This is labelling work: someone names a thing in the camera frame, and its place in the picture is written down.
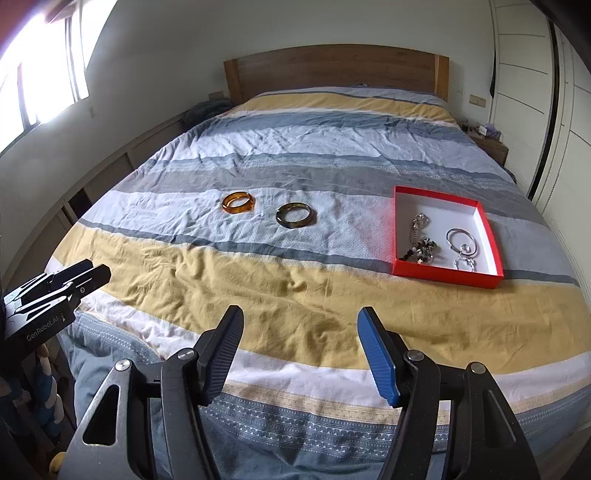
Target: striped duvet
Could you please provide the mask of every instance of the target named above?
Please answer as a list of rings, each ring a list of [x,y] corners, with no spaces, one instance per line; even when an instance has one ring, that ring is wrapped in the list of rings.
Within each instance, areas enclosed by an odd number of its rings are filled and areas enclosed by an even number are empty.
[[[482,202],[502,253],[500,286],[390,275],[395,185]],[[255,196],[254,211],[221,209],[236,190]],[[276,223],[276,209],[294,201],[317,211],[314,225]],[[157,361],[194,344],[228,305],[244,310],[224,393],[203,409],[223,478],[377,476],[398,411],[379,396],[357,339],[366,305],[438,363],[486,364],[536,455],[590,403],[591,326],[566,256],[434,96],[359,87],[259,95],[170,142],[105,194],[48,270],[83,258],[108,265],[112,279],[60,339],[93,385],[78,379],[78,416],[108,370],[98,366],[107,343],[109,362]],[[448,421],[442,402],[434,452]]]

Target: silver bracelet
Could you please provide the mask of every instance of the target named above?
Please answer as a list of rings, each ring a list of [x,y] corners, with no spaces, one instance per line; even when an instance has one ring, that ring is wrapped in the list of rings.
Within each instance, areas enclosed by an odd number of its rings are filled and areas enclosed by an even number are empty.
[[[456,247],[452,243],[452,236],[454,233],[463,233],[466,235],[474,243],[474,249],[472,249],[472,247],[468,244],[461,244],[460,248]],[[456,267],[456,270],[460,270],[459,262],[464,262],[468,267],[470,267],[470,271],[476,271],[476,261],[473,258],[478,252],[478,244],[476,243],[476,239],[469,232],[466,232],[462,228],[451,228],[447,231],[446,240],[450,248],[458,254],[458,257],[453,263],[454,267]]]

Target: blue stripe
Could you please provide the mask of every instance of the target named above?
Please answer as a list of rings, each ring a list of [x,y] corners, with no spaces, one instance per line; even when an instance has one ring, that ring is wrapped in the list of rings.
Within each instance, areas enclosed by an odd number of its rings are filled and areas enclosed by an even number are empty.
[[[257,131],[268,128],[322,127],[368,129],[388,131],[390,134],[408,134],[410,137],[426,137],[431,140],[451,140],[464,145],[473,142],[457,127],[448,127],[428,120],[408,119],[388,114],[364,112],[281,112],[249,113],[237,117],[213,118],[205,129],[199,128],[201,136],[219,135],[242,131]]]
[[[446,179],[457,183],[472,183],[475,187],[507,190],[520,193],[521,191],[511,181],[487,172],[469,172],[463,168],[449,167],[435,163],[427,163],[421,160],[400,160],[386,158],[382,155],[366,157],[361,155],[333,155],[319,153],[259,153],[241,155],[230,153],[220,157],[195,157],[195,158],[150,158],[142,165],[142,176],[152,173],[161,174],[175,171],[210,171],[216,168],[256,168],[256,167],[312,167],[312,168],[372,168],[374,175],[381,176],[383,172],[401,176],[419,176]]]

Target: brown bangle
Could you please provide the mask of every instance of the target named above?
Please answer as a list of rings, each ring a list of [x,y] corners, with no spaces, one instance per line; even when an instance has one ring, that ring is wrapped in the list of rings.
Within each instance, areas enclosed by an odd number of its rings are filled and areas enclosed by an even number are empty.
[[[306,210],[308,212],[308,216],[302,220],[298,220],[297,222],[288,222],[283,218],[283,216],[289,212],[289,210],[298,208]],[[285,205],[280,206],[277,210],[277,213],[275,214],[275,220],[277,220],[277,223],[284,226],[285,228],[301,228],[311,224],[314,221],[314,218],[316,218],[316,212],[309,205],[300,202],[286,203]]]
[[[248,199],[248,200],[245,201],[242,205],[238,205],[236,207],[230,207],[230,204],[234,200],[239,200],[239,199]],[[234,192],[222,200],[222,208],[224,209],[225,212],[228,212],[228,213],[247,212],[249,210],[252,210],[252,208],[254,206],[255,206],[255,198],[250,193],[247,193],[247,192]]]

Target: screw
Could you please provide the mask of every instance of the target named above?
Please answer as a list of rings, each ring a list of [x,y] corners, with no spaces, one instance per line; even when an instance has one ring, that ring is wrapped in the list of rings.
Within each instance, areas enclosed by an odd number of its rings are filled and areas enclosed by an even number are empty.
[[[425,358],[425,354],[420,350],[409,350],[407,352],[407,357],[409,360],[413,362],[420,362],[422,359]]]
[[[195,356],[195,350],[192,348],[184,348],[179,353],[177,353],[177,357],[180,360],[191,360]]]
[[[476,374],[482,375],[484,372],[486,372],[486,367],[480,362],[474,362],[472,365],[470,365],[470,370]]]
[[[115,370],[118,370],[119,372],[124,372],[129,367],[131,367],[131,360],[127,360],[126,358],[124,358],[123,360],[119,360],[115,364]]]

